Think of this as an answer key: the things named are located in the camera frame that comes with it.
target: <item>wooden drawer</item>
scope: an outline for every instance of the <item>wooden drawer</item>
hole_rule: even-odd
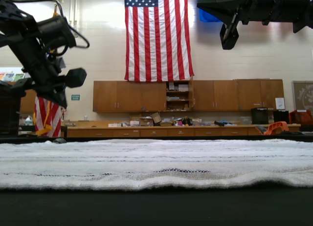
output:
[[[113,130],[114,137],[140,137],[139,129],[116,129]]]
[[[248,136],[261,136],[262,134],[256,128],[248,128]]]
[[[68,137],[113,137],[112,130],[68,130]]]
[[[247,128],[223,128],[222,135],[223,136],[247,136],[248,129]]]
[[[166,129],[142,129],[140,130],[141,137],[165,137],[167,136]]]
[[[189,128],[168,129],[167,135],[170,137],[172,137],[172,136],[194,136],[194,129],[189,129]]]
[[[196,128],[195,136],[221,136],[222,130],[220,128]]]
[[[300,131],[300,127],[289,127],[290,132],[298,132]]]

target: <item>white paper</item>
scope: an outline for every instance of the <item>white paper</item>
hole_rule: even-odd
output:
[[[169,90],[175,90],[174,83],[169,83]]]
[[[284,110],[285,109],[285,99],[284,98],[275,98],[276,109]]]

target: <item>black cable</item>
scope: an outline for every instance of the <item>black cable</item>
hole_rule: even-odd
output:
[[[57,1],[57,0],[9,0],[9,1],[10,1],[10,2],[16,2],[16,3],[26,3],[26,2],[55,2],[55,3],[58,5],[58,7],[59,7],[60,15],[61,15],[62,17],[64,17],[64,15],[63,15],[63,8],[62,8],[60,2]],[[78,46],[76,46],[76,47],[77,47],[77,48],[89,48],[89,47],[90,47],[90,42],[88,41],[88,39],[85,38],[81,33],[79,33],[76,29],[74,29],[74,28],[73,28],[72,26],[70,26],[69,24],[68,24],[68,26],[69,26],[69,28],[70,28],[72,31],[74,31],[79,37],[81,37],[81,38],[86,42],[86,44],[87,44],[87,46],[80,46],[80,45],[78,45]]]
[[[16,2],[16,3],[25,3],[25,2],[55,2],[58,5],[58,7],[59,7],[60,15],[62,17],[64,17],[64,15],[63,15],[63,8],[62,8],[60,2],[57,1],[57,0],[9,0],[9,1],[10,2]]]
[[[51,52],[47,52],[49,55],[51,55],[51,56],[63,56],[65,53],[66,53],[66,51],[68,50],[68,45],[66,45],[65,47],[64,47],[64,49],[63,49],[63,51],[62,52],[60,52],[60,53],[51,53]]]
[[[70,25],[68,25],[69,26],[69,28],[72,30],[72,31],[74,31],[79,37],[81,37],[86,43],[87,43],[87,46],[76,46],[76,47],[78,47],[78,48],[89,48],[90,47],[90,43],[89,43],[89,41],[88,41],[88,39],[87,38],[85,38],[81,33],[79,33],[76,29],[74,29],[72,26],[70,26]]]

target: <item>small american flag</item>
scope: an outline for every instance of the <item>small american flag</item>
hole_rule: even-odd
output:
[[[35,99],[34,123],[39,136],[61,136],[61,107],[42,97]]]

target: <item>red container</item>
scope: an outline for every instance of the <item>red container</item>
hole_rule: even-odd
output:
[[[313,125],[313,118],[310,110],[295,110],[289,114],[290,124]]]

